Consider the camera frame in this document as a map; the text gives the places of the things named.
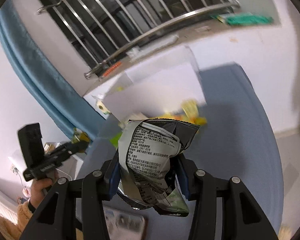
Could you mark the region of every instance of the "curtain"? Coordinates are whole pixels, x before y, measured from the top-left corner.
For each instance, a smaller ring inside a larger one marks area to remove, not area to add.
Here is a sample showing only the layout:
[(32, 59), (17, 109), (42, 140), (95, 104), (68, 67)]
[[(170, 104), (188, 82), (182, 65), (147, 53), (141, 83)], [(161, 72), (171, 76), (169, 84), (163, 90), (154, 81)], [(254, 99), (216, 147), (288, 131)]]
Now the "curtain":
[(0, 42), (21, 82), (67, 137), (72, 137), (74, 127), (87, 132), (92, 140), (97, 137), (105, 120), (45, 57), (24, 27), (12, 0), (0, 9)]

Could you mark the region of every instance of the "blue tablecloth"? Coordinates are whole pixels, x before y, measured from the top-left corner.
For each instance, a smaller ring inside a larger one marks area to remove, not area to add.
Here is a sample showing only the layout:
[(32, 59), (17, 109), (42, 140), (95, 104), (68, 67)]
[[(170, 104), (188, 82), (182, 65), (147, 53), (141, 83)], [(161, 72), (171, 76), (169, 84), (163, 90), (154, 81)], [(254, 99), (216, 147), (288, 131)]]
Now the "blue tablecloth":
[[(283, 175), (277, 144), (266, 113), (252, 85), (239, 65), (224, 65), (200, 72), (207, 105), (199, 109), (208, 124), (200, 128), (185, 152), (215, 177), (238, 176), (253, 194), (278, 233), (283, 209)], [(120, 131), (118, 121), (109, 117), (95, 139), (79, 171), (78, 178), (99, 169), (111, 159), (115, 148), (109, 142)], [(77, 215), (80, 218), (80, 201)], [(136, 211), (117, 195), (104, 205), (138, 213), (148, 220), (146, 240), (188, 239), (195, 202), (187, 203), (185, 218), (160, 216), (154, 209)], [(217, 209), (220, 218), (221, 210)], [(221, 221), (217, 219), (217, 234)]]

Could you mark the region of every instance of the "human hand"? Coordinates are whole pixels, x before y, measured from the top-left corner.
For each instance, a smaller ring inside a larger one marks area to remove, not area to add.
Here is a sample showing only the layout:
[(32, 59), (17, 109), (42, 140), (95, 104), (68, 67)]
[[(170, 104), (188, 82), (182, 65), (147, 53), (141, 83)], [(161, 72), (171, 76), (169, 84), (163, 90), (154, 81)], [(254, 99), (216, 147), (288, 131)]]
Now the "human hand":
[(49, 186), (52, 186), (53, 182), (52, 179), (34, 179), (31, 185), (31, 198), (30, 203), (31, 205), (37, 209), (41, 201), (44, 199), (45, 195), (43, 193), (43, 189)]

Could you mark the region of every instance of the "beige floor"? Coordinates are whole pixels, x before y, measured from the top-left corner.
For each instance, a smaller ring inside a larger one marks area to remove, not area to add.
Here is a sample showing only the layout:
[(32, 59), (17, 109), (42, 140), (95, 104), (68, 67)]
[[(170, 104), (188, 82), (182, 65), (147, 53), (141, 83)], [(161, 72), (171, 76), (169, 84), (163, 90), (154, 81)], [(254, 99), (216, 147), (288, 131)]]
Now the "beige floor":
[(284, 181), (282, 224), (293, 235), (300, 227), (300, 133), (278, 138), (277, 144)]

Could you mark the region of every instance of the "metal screw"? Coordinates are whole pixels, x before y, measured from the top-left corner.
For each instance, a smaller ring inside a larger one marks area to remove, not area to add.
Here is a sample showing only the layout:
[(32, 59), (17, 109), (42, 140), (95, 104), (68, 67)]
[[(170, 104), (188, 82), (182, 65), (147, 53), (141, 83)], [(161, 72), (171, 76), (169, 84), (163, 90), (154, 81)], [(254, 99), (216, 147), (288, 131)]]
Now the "metal screw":
[(65, 184), (66, 182), (67, 182), (66, 178), (60, 178), (60, 179), (58, 179), (58, 184), (60, 184), (60, 185)]
[(195, 173), (196, 173), (198, 176), (200, 176), (200, 177), (206, 175), (206, 172), (203, 171), (203, 170), (197, 170)]
[(96, 171), (94, 171), (94, 172), (92, 173), (92, 175), (95, 176), (95, 177), (99, 177), (99, 176), (102, 175), (102, 171), (96, 170)]
[(238, 184), (241, 180), (238, 177), (232, 177), (232, 182)]

